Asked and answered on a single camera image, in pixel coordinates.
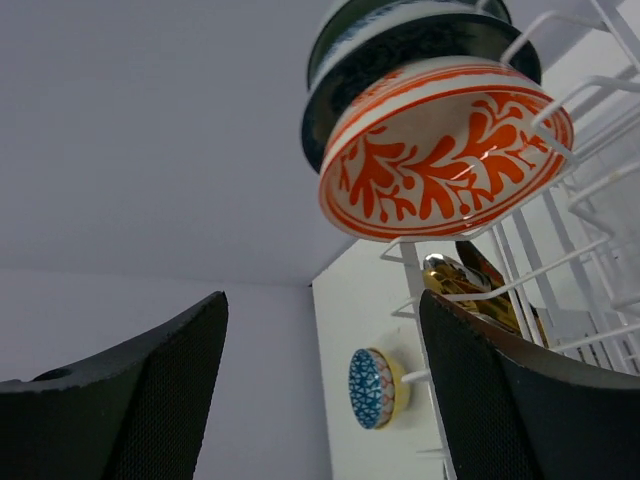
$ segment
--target stacked bowl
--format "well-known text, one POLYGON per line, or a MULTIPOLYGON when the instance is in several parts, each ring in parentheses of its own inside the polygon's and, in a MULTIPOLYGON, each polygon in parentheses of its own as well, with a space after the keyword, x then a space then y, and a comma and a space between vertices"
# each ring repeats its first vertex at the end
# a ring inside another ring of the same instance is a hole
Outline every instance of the stacked bowl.
MULTIPOLYGON (((340 0, 307 67, 302 144, 327 218, 360 238, 479 228, 552 180, 565 159, 531 120, 551 103, 535 49, 502 0, 340 0)), ((544 122, 571 148, 559 110, 544 122)))

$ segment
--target white wire rack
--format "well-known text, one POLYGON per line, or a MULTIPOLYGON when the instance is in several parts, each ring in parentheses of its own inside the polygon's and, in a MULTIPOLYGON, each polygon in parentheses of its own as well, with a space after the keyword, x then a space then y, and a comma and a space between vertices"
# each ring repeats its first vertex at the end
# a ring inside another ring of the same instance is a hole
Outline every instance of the white wire rack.
MULTIPOLYGON (((623 184, 626 184, 628 189, 633 188, 633 182, 637 183, 638 177, 632 177, 640 172, 640 142, 635 143, 636 137, 640 139, 640 107, 622 112, 617 120, 610 122, 607 128, 580 144, 574 152, 568 151, 556 142, 542 126, 546 118, 585 90, 593 90, 595 87, 589 98, 571 112, 574 122, 616 91, 640 93, 640 83, 630 81, 640 72, 640 40, 612 2, 608 0, 590 0, 590 2, 595 7, 599 20, 565 15, 558 11, 544 13, 513 42, 501 59, 503 63, 508 63, 531 35, 549 21, 567 22, 587 29, 608 32, 615 38, 628 58, 629 66, 617 77, 585 78, 533 119, 532 125, 540 137, 556 152, 566 157, 566 167, 561 174, 543 189, 505 212, 491 225, 455 237, 401 237, 388 244, 380 257, 383 260, 402 264, 409 286, 410 297, 392 312, 392 316, 415 321, 418 319, 417 307, 424 290, 416 244, 435 240, 471 240, 482 234, 488 234, 498 258, 498 267, 505 276, 506 285, 489 293, 449 295, 447 298, 451 301, 484 300, 508 292, 523 336, 538 345, 542 345, 543 342, 529 306, 524 285, 526 282, 535 282, 545 304, 545 316, 551 325, 554 324, 554 320, 557 325, 559 319, 568 318, 567 315, 572 312, 563 311, 560 307, 548 273, 561 266, 568 266, 584 298, 587 310, 584 315, 588 317, 589 322, 583 323, 587 325, 584 329, 574 330, 573 336, 556 335, 556 341, 550 345, 550 348, 602 368, 640 375, 640 363, 637 363, 640 359, 640 345, 635 335, 640 331, 640 308, 638 308, 640 289, 629 291, 625 288, 625 285, 640 285, 640 278, 636 278, 640 272, 640 264, 635 260, 640 253, 640 248, 636 247, 636 241, 640 240, 640 213, 636 213, 636 210, 640 208, 635 207, 634 210, 634 205, 629 205, 628 202, 626 205, 621 205, 620 202, 624 203, 624 196, 619 195, 623 184), (623 161, 607 162, 607 149, 621 142, 627 143, 629 155, 623 161), (567 194, 568 202, 565 206, 559 207, 554 200, 551 194, 553 187, 558 187, 567 194), (533 241, 531 229, 521 210, 534 197, 542 198, 564 252, 555 261, 542 261, 533 241), (620 214, 615 217, 604 216, 601 208, 603 206, 617 210, 620 214), (578 219, 577 223, 585 240, 584 245, 575 245, 563 220, 565 212, 561 212, 562 208, 578 219), (504 221, 507 218, 515 224, 532 268, 529 273, 521 274, 518 271, 505 233, 504 221), (616 223, 615 218, 623 220, 616 223), (638 220, 637 228, 634 225, 636 219, 638 220), (625 262, 618 262, 618 257, 624 258, 625 262), (516 301, 517 296, 525 301, 522 303, 516 301), (605 302, 599 301, 599 298, 604 298, 605 302)), ((485 4, 486 0, 478 0, 476 8, 482 9, 485 4)), ((423 355, 427 369, 409 373, 403 381, 428 384, 442 447, 436 450, 420 450, 416 454, 421 458, 444 461, 447 477, 453 480, 456 474, 448 453, 438 399, 430 381, 428 352, 424 346, 423 355)))

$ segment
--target orange floral pattern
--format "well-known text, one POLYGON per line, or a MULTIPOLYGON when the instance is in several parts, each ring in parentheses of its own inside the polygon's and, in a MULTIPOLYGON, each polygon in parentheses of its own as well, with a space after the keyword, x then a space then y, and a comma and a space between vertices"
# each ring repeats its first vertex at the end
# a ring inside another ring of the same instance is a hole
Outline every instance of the orange floral pattern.
MULTIPOLYGON (((564 158, 529 127, 546 97, 505 88, 469 94, 473 101, 460 107, 458 131, 434 125, 438 135, 407 143, 420 136, 398 126, 421 118, 419 110, 430 108, 425 102, 356 135, 323 177, 321 203, 330 219, 365 238, 454 235, 496 218, 558 173, 564 158)), ((544 125, 571 147, 565 112, 544 125)))

